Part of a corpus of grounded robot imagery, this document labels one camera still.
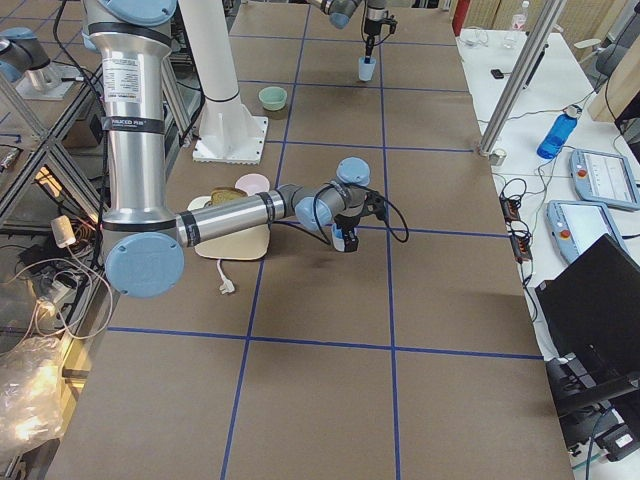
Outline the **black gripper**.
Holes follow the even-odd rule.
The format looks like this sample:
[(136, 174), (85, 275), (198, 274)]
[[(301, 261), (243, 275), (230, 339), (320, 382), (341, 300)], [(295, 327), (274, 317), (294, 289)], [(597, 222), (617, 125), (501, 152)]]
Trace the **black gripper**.
[[(388, 26), (388, 33), (382, 35), (382, 27)], [(396, 31), (397, 20), (394, 17), (383, 18), (381, 20), (371, 20), (366, 18), (361, 29), (362, 39), (365, 43), (365, 54), (372, 55), (376, 46), (384, 43)]]
[(378, 192), (367, 193), (364, 197), (363, 205), (356, 208), (354, 215), (340, 214), (334, 218), (334, 223), (336, 223), (345, 234), (349, 234), (351, 239), (349, 251), (342, 253), (352, 253), (358, 250), (359, 238), (357, 235), (357, 227), (359, 226), (360, 220), (369, 215), (374, 215), (381, 222), (385, 221), (385, 201)]

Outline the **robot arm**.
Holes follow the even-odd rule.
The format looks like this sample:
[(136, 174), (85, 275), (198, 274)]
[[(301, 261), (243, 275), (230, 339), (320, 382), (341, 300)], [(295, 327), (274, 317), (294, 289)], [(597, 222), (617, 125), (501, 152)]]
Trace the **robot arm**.
[(88, 37), (102, 57), (103, 129), (109, 141), (111, 205), (101, 228), (105, 271), (123, 295), (164, 294), (184, 270), (184, 249), (296, 217), (308, 230), (335, 224), (347, 251), (358, 246), (360, 220), (382, 212), (359, 158), (342, 160), (333, 179), (310, 189), (277, 189), (181, 213), (166, 204), (162, 72), (171, 52), (171, 21), (180, 15), (204, 105), (196, 156), (256, 163), (268, 121), (243, 104), (224, 9), (218, 1), (87, 1)]
[(344, 29), (357, 9), (363, 4), (360, 35), (365, 44), (365, 62), (370, 63), (374, 48), (382, 44), (396, 31), (397, 20), (389, 14), (385, 0), (321, 0), (309, 4), (329, 17), (337, 29)]

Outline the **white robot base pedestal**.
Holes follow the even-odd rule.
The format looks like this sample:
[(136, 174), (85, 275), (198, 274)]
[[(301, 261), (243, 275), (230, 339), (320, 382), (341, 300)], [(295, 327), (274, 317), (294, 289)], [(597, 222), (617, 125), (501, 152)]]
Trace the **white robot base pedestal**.
[(206, 0), (178, 4), (205, 97), (193, 158), (258, 164), (268, 119), (252, 115), (241, 99), (223, 5)]

